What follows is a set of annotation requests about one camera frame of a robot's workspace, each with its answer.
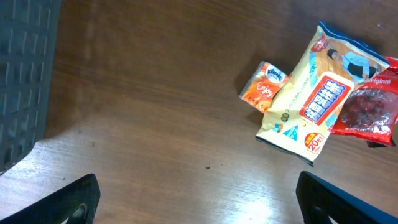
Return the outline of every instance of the wood grain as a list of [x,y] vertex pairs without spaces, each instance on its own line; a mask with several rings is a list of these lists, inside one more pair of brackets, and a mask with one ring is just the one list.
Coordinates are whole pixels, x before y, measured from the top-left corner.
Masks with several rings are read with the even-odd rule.
[[393,0],[64,0],[47,138],[0,177],[0,218],[95,173],[95,223],[302,223],[303,170],[398,216],[396,148],[332,136],[312,168],[257,142],[262,116],[238,98],[261,60],[292,71],[320,19],[398,57],[397,10]]

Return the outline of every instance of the red snack bag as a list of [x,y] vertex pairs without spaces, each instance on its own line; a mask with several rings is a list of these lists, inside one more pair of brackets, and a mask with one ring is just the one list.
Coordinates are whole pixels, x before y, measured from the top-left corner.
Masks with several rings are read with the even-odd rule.
[[335,123],[332,134],[356,136],[392,146],[391,133],[398,119],[398,60],[354,91]]

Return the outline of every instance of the plastic crate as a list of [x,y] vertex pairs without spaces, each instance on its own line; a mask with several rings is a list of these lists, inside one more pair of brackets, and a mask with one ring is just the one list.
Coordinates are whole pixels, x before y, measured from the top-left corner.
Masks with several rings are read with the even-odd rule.
[[61,0],[0,0],[0,175],[43,138]]

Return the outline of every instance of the snack bag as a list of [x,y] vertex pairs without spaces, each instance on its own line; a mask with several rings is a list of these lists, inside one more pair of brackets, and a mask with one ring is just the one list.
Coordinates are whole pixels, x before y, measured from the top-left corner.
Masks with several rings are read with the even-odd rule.
[[320,21],[289,81],[264,115],[257,140],[312,165],[349,94],[388,66],[368,45]]
[[261,62],[239,97],[265,113],[289,77],[269,62]]
[[398,60],[387,59],[391,66],[386,71],[349,96],[332,134],[394,145],[391,134],[398,118]]

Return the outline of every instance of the black plastic object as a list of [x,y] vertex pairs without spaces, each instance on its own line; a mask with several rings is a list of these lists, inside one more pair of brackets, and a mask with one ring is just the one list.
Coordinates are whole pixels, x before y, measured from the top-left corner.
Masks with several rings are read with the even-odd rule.
[[61,0],[0,0],[0,175],[43,138]]
[[329,184],[321,178],[301,172],[296,195],[305,224],[398,223],[398,219]]
[[366,143],[368,144],[368,147],[370,148],[375,148],[375,147],[396,147],[396,143],[394,142],[394,140],[391,139],[391,143],[390,146],[385,146],[383,144],[377,143],[377,142],[371,142],[371,141],[366,141]]
[[51,224],[61,223],[66,219],[68,219],[67,224],[92,224],[100,196],[95,175],[88,174],[1,220],[0,224]]

